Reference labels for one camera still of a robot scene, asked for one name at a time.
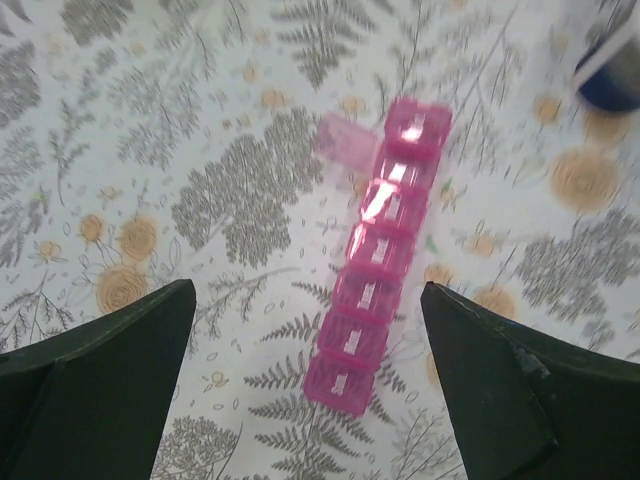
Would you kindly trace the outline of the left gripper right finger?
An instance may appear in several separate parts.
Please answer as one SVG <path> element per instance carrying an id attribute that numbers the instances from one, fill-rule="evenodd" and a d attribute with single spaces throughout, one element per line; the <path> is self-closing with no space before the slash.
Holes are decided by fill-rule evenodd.
<path id="1" fill-rule="evenodd" d="M 433 282 L 421 307 L 468 478 L 636 479 L 639 366 Z"/>

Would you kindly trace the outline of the floral table mat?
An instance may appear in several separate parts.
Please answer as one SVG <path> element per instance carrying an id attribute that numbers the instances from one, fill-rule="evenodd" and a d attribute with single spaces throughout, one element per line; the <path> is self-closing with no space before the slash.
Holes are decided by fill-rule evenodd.
<path id="1" fill-rule="evenodd" d="M 462 479 L 419 297 L 639 358 L 639 118 L 570 85 L 626 1 L 5 1 L 1 348 L 179 278 L 156 479 Z M 401 96 L 453 128 L 356 419 L 302 382 L 370 175 L 317 156 Z"/>

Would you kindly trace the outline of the pink weekly pill organizer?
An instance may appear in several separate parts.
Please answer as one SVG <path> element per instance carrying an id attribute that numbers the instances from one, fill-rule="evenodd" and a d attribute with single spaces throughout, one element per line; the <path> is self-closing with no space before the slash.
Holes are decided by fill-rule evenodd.
<path id="1" fill-rule="evenodd" d="M 336 115 L 322 121 L 316 152 L 371 178 L 304 380 L 309 400 L 355 417 L 365 413 L 452 117 L 447 106 L 400 97 L 380 135 Z"/>

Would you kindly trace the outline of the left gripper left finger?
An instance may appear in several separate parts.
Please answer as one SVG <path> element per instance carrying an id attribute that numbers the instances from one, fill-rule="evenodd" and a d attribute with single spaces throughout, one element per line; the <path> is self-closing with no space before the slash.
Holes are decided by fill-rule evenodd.
<path id="1" fill-rule="evenodd" d="M 149 478 L 195 309 L 193 282 L 176 280 L 2 354 L 2 478 Z"/>

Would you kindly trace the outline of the white capped pill bottle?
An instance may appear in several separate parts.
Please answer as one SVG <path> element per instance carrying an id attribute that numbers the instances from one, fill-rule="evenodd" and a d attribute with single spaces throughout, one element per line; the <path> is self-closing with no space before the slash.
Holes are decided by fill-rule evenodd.
<path id="1" fill-rule="evenodd" d="M 575 67 L 577 74 L 594 56 L 606 51 L 627 24 L 634 33 L 576 87 L 577 95 L 592 109 L 614 115 L 639 110 L 639 2 L 618 1 L 608 24 L 593 39 Z"/>

